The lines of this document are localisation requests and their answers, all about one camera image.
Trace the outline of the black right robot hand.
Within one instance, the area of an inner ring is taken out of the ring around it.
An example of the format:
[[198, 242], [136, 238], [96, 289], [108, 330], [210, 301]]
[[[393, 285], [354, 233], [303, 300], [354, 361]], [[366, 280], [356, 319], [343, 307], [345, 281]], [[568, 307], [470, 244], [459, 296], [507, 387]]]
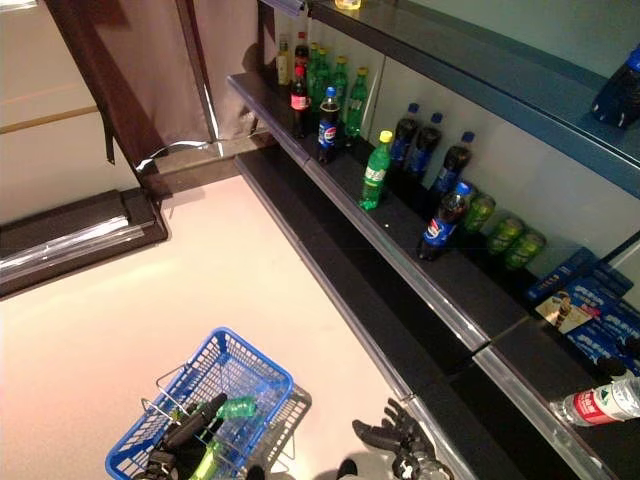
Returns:
[[355, 435], [366, 445], [394, 455], [396, 479], [454, 479], [452, 470], [436, 456], [435, 446], [419, 422], [396, 400], [389, 398], [379, 426], [353, 420]]

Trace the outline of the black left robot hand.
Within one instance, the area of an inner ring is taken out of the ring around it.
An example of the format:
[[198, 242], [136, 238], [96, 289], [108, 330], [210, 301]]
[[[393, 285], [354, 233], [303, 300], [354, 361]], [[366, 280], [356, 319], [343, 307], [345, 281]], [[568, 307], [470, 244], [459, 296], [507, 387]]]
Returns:
[[221, 423], [217, 413], [227, 399], [221, 393], [177, 420], [151, 450], [144, 470], [133, 478], [190, 479], [206, 455], [206, 446], [198, 435], [212, 422]]

